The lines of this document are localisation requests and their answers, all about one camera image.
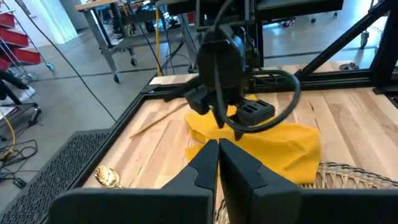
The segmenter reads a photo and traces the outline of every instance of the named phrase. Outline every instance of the black rubber mat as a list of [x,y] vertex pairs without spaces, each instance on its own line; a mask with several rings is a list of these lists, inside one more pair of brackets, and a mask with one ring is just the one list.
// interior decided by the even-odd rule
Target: black rubber mat
[[78,131],[0,215],[0,224],[42,223],[52,199],[68,190],[108,136],[108,129]]

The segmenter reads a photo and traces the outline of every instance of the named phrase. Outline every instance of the woven basket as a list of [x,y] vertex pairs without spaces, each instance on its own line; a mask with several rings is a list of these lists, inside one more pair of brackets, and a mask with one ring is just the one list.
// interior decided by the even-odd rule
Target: woven basket
[[[303,189],[396,189],[398,182],[364,169],[334,162],[321,162],[313,184],[300,185]],[[216,224],[229,224],[225,201],[216,212]]]

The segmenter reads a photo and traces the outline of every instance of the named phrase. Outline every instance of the concrete floor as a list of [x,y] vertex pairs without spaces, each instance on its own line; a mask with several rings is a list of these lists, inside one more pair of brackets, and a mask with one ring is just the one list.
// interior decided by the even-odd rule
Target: concrete floor
[[[265,26],[264,52],[268,58],[265,65],[308,63],[316,57],[317,52],[331,44],[358,21],[366,13],[369,5],[370,1],[347,0],[337,18],[333,18],[333,13],[324,13],[317,15],[315,24],[310,23],[310,16],[303,16],[297,18],[296,23],[286,29],[281,26]],[[374,29],[369,31],[371,35],[366,50],[358,50],[360,39],[357,38],[346,50],[335,55],[333,60],[353,60],[361,68],[369,67],[374,57],[374,47],[380,38],[380,33]],[[154,58],[148,47],[135,49],[138,60],[136,67],[130,65],[127,52],[120,52],[113,56],[121,72],[122,81],[116,84],[90,31],[82,33],[79,38],[61,45],[60,48],[115,118],[122,114],[156,73]],[[167,44],[162,44],[161,63],[165,61],[166,50]],[[39,152],[28,160],[23,170],[39,170],[75,131],[109,128],[113,124],[112,119],[55,49],[43,47],[41,51],[44,57],[55,65],[56,72],[48,71],[44,64],[28,67],[28,70],[35,72],[40,78],[38,82],[31,83],[31,86],[37,91],[33,100],[40,105],[43,113],[39,118],[40,125],[29,128],[18,138],[18,142],[36,139],[39,145]],[[187,55],[185,46],[179,53]],[[182,65],[175,69],[176,74],[187,72],[186,59],[175,57],[173,62],[174,65]],[[29,116],[30,113],[27,112],[13,121],[14,128],[22,129]],[[0,134],[10,136],[7,128],[2,128]],[[29,181],[34,175],[34,172],[17,174],[25,181]],[[11,181],[0,183],[0,211],[19,191]]]

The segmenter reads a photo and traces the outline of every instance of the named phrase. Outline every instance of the gold object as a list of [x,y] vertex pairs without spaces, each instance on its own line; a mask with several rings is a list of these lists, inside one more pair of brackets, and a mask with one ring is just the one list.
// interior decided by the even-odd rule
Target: gold object
[[120,186],[120,177],[119,174],[106,166],[98,166],[94,170],[94,175],[95,178],[98,180],[98,182],[107,188],[124,188]]

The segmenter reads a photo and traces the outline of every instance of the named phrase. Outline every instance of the yellow fabric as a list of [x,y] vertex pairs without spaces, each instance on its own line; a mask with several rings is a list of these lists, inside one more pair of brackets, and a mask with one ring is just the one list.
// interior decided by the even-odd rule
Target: yellow fabric
[[[228,116],[235,112],[235,106],[228,107]],[[209,139],[227,138],[265,166],[296,184],[315,181],[321,147],[319,132],[315,128],[281,123],[261,133],[245,134],[241,140],[235,141],[233,130],[228,125],[218,129],[212,112],[200,116],[192,111],[185,115],[185,119],[191,135],[203,143],[187,149],[186,156],[189,160],[195,157]]]

